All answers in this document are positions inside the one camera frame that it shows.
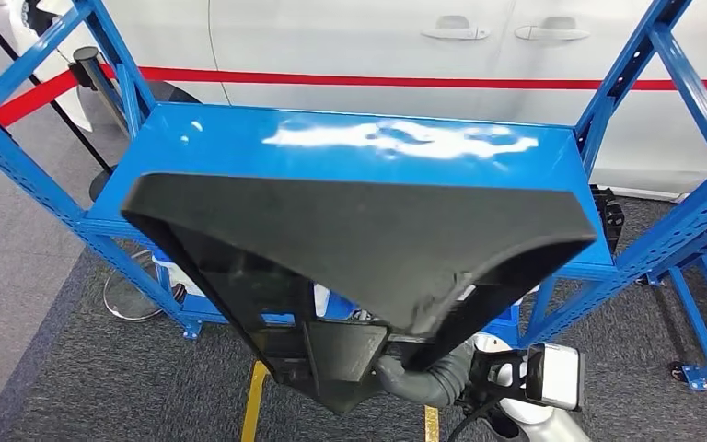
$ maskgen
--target blue metal shelf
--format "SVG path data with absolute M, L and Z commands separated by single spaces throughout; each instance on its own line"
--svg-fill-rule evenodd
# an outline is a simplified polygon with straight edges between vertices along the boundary
M 156 103 L 101 0 L 73 3 L 69 13 L 0 76 L 0 105 L 85 20 L 116 74 L 132 144 L 87 212 L 1 127 L 0 170 L 153 298 L 191 337 L 202 321 L 219 318 L 209 309 L 176 302 L 166 281 L 152 279 L 111 239 L 150 244 L 119 215 L 134 179 L 145 173 L 573 192 L 596 227 L 598 240 L 541 285 L 520 345 L 551 339 L 636 278 L 664 277 L 697 261 L 700 248 L 707 247 L 707 181 L 615 261 L 587 186 L 611 115 L 655 53 L 707 142 L 707 90 L 671 35 L 690 0 L 654 0 L 574 127 Z M 588 283 L 545 315 L 558 277 Z
M 137 177 L 169 171 L 570 191 L 597 241 L 568 274 L 614 271 L 570 128 L 159 103 L 83 226 L 138 237 L 123 199 Z

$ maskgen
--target blue shelf frame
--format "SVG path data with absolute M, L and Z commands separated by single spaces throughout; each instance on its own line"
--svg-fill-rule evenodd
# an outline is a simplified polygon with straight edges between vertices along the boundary
M 689 3 L 690 0 L 654 0 L 573 128 L 587 176 L 594 167 L 611 115 L 655 53 L 666 65 L 707 142 L 707 90 L 671 34 Z M 83 21 L 96 38 L 106 62 L 114 68 L 122 90 L 117 101 L 125 115 L 128 133 L 134 139 L 156 107 L 156 101 L 101 0 L 74 0 L 72 9 L 0 75 L 0 105 Z M 145 245 L 150 245 L 150 241 L 125 223 L 85 219 L 85 211 L 20 149 L 2 127 L 0 169 L 151 297 L 183 327 L 186 336 L 197 336 L 203 321 L 219 321 L 206 307 L 193 308 L 176 302 L 167 290 L 166 276 L 160 275 L 161 281 L 152 279 L 117 247 L 112 238 L 131 238 Z M 707 235 L 707 181 L 617 256 L 615 265 L 566 266 L 561 273 L 544 281 L 527 330 L 518 337 L 519 345 L 550 340 L 643 274 L 669 274 L 678 262 L 697 255 L 699 244 L 707 242 L 697 240 L 701 235 Z M 557 277 L 585 280 L 586 283 L 547 315 L 545 310 L 550 304 Z

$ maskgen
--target red barrier tape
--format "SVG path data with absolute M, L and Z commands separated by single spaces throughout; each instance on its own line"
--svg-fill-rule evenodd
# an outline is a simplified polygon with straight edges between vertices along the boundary
M 77 86 L 77 79 L 72 75 L 72 71 L 65 71 L 31 88 L 28 92 L 0 106 L 0 124 L 7 127 L 75 86 Z
M 102 65 L 113 78 L 112 69 Z M 308 74 L 275 74 L 264 72 L 232 72 L 173 67 L 140 67 L 147 80 L 191 81 L 210 83 L 253 83 L 267 85 L 377 86 L 377 87 L 469 87 L 493 89 L 594 90 L 601 80 L 537 79 L 537 78 L 411 78 L 391 76 L 313 76 Z M 0 107 L 3 126 L 16 122 L 65 91 L 76 86 L 74 76 L 66 71 L 50 81 L 29 90 Z M 638 80 L 633 90 L 676 90 L 671 80 Z

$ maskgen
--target gray carpet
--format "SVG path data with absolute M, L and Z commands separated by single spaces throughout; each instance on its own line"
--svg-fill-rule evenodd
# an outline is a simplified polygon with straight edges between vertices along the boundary
M 629 242 L 669 204 L 625 200 Z M 126 323 L 102 306 L 109 270 L 85 251 L 0 397 L 0 440 L 237 440 L 252 357 L 224 326 L 186 341 L 161 318 Z M 688 282 L 707 314 L 707 288 Z M 559 302 L 574 287 L 557 288 Z M 522 309 L 529 313 L 530 299 Z M 583 413 L 598 441 L 707 440 L 707 391 L 671 379 L 672 360 L 702 352 L 670 287 L 631 286 L 560 339 L 588 355 Z M 461 419 L 441 412 L 441 438 Z M 333 416 L 299 394 L 265 384 L 259 440 L 422 440 L 423 407 L 377 397 Z M 491 440 L 474 424 L 460 440 Z

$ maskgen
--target black plastic panel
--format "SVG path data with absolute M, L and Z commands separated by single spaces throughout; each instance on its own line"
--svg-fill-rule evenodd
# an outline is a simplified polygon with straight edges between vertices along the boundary
M 154 174 L 122 214 L 278 382 L 337 413 L 377 392 L 372 361 L 391 330 L 429 338 L 402 352 L 426 368 L 595 239 L 570 192 Z M 316 318 L 312 281 L 378 321 Z

